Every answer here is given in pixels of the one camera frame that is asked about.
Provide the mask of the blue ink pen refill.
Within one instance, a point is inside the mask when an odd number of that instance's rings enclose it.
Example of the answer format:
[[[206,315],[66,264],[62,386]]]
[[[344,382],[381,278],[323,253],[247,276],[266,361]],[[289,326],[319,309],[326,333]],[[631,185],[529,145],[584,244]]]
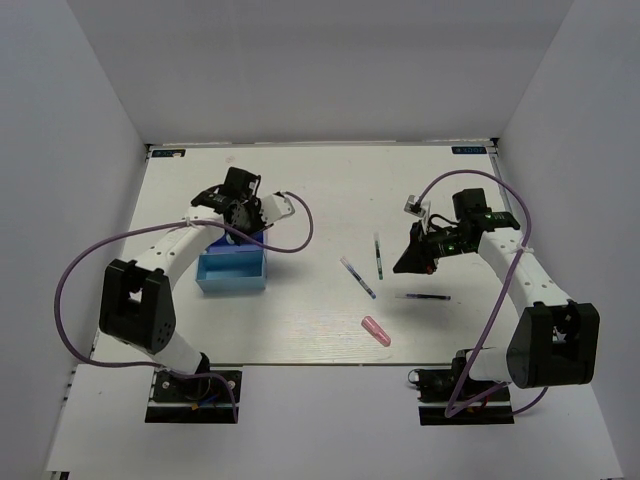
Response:
[[[356,282],[360,285],[360,287],[367,293],[367,295],[371,299],[376,299],[377,295],[373,291],[373,289],[365,282],[362,276],[355,270],[353,265],[345,258],[340,258],[341,264],[345,267],[345,269],[350,273],[350,275],[356,280]]]

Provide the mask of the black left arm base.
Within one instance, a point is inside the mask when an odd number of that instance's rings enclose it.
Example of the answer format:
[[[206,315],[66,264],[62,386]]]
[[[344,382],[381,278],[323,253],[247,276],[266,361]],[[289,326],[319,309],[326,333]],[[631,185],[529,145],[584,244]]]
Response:
[[[147,424],[234,424],[231,396],[218,379],[193,382],[156,371],[145,413]]]

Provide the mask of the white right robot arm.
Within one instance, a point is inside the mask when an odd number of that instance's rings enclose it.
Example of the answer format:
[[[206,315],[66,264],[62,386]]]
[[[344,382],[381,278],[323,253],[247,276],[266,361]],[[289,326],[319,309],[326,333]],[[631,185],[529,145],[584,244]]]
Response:
[[[428,203],[408,199],[405,209],[417,220],[394,273],[432,274],[443,258],[477,253],[507,287],[520,316],[507,346],[482,349],[473,363],[453,371],[453,390],[472,399],[488,382],[522,389],[590,383],[600,323],[596,308],[574,301],[551,279],[525,249],[514,216],[492,211],[483,189],[465,189],[452,200],[455,220],[440,227],[433,223]]]

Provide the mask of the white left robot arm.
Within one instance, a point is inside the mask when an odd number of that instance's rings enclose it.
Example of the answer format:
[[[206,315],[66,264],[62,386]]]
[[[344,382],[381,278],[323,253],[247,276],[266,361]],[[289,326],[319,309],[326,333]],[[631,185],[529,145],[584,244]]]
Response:
[[[259,175],[231,167],[222,185],[191,201],[184,219],[142,254],[106,268],[99,329],[178,373],[177,387],[199,399],[211,387],[209,361],[177,332],[172,291],[205,249],[225,236],[224,225],[253,235],[265,227]]]

